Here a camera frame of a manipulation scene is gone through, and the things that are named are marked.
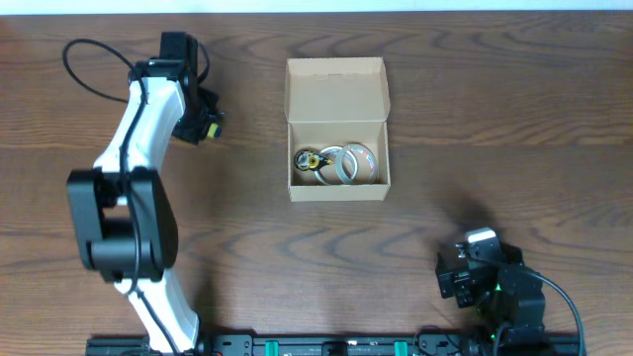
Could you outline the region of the clear brown packing tape roll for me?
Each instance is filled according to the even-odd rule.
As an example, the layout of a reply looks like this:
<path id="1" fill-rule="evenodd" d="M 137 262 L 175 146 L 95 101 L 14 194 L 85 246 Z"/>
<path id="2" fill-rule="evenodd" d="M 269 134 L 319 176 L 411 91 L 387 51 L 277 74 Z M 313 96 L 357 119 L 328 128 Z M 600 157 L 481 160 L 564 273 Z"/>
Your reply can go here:
<path id="1" fill-rule="evenodd" d="M 366 181 L 366 184 L 373 184 L 375 180 L 378 178 L 378 160 L 375 157 L 374 153 L 365 145 L 360 143 L 351 143 L 344 145 L 339 152 L 336 154 L 334 159 L 335 170 L 340 181 L 345 185 L 357 185 L 358 182 L 351 178 L 344 169 L 343 159 L 347 153 L 351 151 L 355 151 L 360 153 L 364 158 L 367 159 L 370 168 L 370 176 Z"/>

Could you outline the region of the black yellow correction tape dispenser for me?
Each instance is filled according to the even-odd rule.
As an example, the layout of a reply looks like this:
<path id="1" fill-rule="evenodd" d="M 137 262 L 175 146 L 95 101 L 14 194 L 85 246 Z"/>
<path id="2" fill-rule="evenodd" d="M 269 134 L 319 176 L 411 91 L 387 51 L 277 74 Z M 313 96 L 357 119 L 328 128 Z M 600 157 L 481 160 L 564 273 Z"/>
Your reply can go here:
<path id="1" fill-rule="evenodd" d="M 297 151 L 293 158 L 294 166 L 300 171 L 319 171 L 328 165 L 334 165 L 334 161 L 324 154 L 308 148 Z"/>

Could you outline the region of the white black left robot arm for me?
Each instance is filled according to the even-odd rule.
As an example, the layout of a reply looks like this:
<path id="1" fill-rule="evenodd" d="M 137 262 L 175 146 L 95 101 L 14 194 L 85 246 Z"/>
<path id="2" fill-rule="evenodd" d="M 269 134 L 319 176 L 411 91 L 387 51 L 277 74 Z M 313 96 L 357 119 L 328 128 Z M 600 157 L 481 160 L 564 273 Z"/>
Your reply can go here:
<path id="1" fill-rule="evenodd" d="M 222 133 L 216 93 L 203 88 L 208 55 L 184 32 L 164 32 L 157 56 L 128 65 L 129 98 L 110 144 L 74 169 L 67 197 L 80 260 L 133 305 L 147 334 L 94 336 L 88 355 L 211 355 L 213 342 L 174 270 L 178 226 L 160 178 L 172 138 L 196 145 Z"/>

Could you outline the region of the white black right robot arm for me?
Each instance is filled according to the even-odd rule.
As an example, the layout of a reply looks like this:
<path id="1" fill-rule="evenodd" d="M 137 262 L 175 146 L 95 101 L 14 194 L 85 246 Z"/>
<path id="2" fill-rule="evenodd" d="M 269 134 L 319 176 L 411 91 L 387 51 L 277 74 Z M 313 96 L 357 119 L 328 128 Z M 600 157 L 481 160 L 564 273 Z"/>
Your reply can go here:
<path id="1" fill-rule="evenodd" d="M 533 346 L 545 339 L 542 282 L 518 271 L 519 248 L 503 242 L 464 242 L 462 256 L 444 248 L 437 253 L 435 274 L 441 297 L 460 309 L 473 307 L 501 348 Z"/>

